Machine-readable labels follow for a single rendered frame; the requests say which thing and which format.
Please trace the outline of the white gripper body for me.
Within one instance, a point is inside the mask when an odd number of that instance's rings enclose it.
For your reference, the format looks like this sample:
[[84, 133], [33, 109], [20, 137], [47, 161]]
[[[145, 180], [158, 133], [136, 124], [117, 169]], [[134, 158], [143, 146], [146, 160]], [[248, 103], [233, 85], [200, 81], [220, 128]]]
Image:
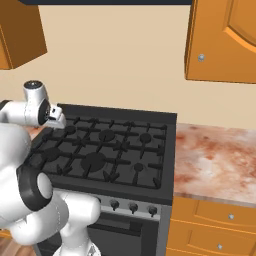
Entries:
[[46, 127], [64, 129], [66, 126], [66, 118], [63, 111], [57, 105], [52, 105], [50, 108], [50, 116], [45, 123]]

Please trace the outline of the black gas hob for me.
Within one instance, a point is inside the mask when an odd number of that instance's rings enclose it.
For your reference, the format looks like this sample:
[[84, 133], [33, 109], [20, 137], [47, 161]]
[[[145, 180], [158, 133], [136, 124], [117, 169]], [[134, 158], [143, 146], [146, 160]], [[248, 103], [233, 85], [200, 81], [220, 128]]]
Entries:
[[67, 125], [43, 129], [26, 164], [54, 187], [170, 205], [173, 197], [175, 113], [61, 106]]

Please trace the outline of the dark extractor hood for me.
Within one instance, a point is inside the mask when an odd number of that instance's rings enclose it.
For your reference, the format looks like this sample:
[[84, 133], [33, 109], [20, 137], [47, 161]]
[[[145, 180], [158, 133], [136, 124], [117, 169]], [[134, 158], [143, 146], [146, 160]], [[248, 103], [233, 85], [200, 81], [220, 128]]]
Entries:
[[26, 5], [191, 5], [192, 0], [19, 0]]

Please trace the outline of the black oven door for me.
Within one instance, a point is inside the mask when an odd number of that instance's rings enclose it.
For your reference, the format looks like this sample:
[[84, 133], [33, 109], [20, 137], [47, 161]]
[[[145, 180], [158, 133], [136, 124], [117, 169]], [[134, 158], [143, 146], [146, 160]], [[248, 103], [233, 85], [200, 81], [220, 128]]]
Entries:
[[98, 221], [137, 222], [142, 225], [140, 236], [131, 236], [88, 227], [91, 240], [102, 256], [155, 256], [158, 222], [102, 212]]

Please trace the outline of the orange drawer front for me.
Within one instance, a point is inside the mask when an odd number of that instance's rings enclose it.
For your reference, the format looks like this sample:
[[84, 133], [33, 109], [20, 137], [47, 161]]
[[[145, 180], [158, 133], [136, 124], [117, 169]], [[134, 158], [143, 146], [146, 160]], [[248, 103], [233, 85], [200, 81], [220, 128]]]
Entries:
[[256, 235], [172, 220], [166, 256], [256, 256]]
[[[234, 215], [233, 220], [228, 218], [229, 214]], [[256, 234], [256, 208], [174, 197], [172, 218]]]

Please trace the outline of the orange wall cupboard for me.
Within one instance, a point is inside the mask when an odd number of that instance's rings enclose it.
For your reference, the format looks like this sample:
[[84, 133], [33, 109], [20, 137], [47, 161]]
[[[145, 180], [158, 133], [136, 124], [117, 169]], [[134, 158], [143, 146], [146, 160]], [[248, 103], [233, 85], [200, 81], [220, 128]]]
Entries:
[[46, 52], [38, 6], [0, 0], [0, 70], [15, 69]]

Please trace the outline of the orange wall cupboard door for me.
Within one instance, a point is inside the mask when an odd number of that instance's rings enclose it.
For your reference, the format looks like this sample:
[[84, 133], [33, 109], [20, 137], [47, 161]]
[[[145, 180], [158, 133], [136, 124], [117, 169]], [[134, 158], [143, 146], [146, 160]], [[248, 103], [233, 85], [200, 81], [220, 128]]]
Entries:
[[192, 0], [184, 68], [188, 80], [256, 83], [256, 0]]

